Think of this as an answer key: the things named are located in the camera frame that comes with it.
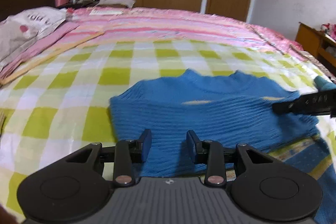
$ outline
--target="ribbed knit fabric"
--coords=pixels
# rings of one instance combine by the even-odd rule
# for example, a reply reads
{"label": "ribbed knit fabric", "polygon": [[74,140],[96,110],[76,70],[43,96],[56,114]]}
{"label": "ribbed knit fabric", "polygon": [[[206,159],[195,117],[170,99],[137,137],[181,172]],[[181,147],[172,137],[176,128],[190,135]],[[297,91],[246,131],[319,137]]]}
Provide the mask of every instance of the ribbed knit fabric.
{"label": "ribbed knit fabric", "polygon": [[226,147],[243,142],[265,152],[317,134],[316,117],[273,113],[272,103],[298,96],[266,77],[239,71],[210,77],[188,69],[179,77],[136,83],[112,97],[110,109],[119,140],[137,139],[145,128],[152,130],[147,162],[137,166],[140,175],[177,176],[205,168],[189,159],[188,130],[201,140],[217,140]]}

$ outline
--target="bed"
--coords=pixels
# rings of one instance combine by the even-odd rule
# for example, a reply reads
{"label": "bed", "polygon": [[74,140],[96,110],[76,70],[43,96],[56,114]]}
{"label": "bed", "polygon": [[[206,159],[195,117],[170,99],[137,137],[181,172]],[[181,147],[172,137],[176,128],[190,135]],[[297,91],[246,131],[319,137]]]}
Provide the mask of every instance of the bed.
{"label": "bed", "polygon": [[[68,20],[79,26],[17,70],[62,45],[103,34],[0,89],[0,108],[7,116],[0,139],[0,203],[19,220],[24,219],[16,199],[20,182],[88,143],[114,145],[109,99],[139,80],[179,76],[187,68],[213,76],[241,70],[269,77],[287,90],[311,93],[317,75],[327,78],[290,47],[299,47],[295,42],[233,19],[144,8],[69,12]],[[318,180],[324,197],[315,220],[332,224],[336,125],[329,117],[319,120],[319,136],[287,144],[271,155]],[[105,167],[104,178],[112,178],[112,168]],[[232,170],[228,177],[234,179]]]}

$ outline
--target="checkered bedsheet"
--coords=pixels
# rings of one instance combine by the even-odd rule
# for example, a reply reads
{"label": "checkered bedsheet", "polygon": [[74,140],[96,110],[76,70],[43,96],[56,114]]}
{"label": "checkered bedsheet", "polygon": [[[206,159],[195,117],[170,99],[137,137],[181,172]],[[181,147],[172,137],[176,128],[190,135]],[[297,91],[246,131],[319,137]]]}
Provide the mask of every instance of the checkered bedsheet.
{"label": "checkered bedsheet", "polygon": [[[37,60],[48,51],[31,60]],[[314,92],[322,75],[309,62],[275,52],[188,39],[154,42],[87,42],[32,69],[0,89],[0,108],[7,115],[0,141],[0,203],[22,219],[16,200],[19,183],[90,142],[114,145],[109,99],[142,79],[178,76],[192,68],[203,75],[230,75],[236,70],[266,76],[287,90]],[[334,124],[321,118],[319,129],[335,158]],[[273,155],[285,160],[311,140]],[[103,176],[112,177],[112,165]]]}

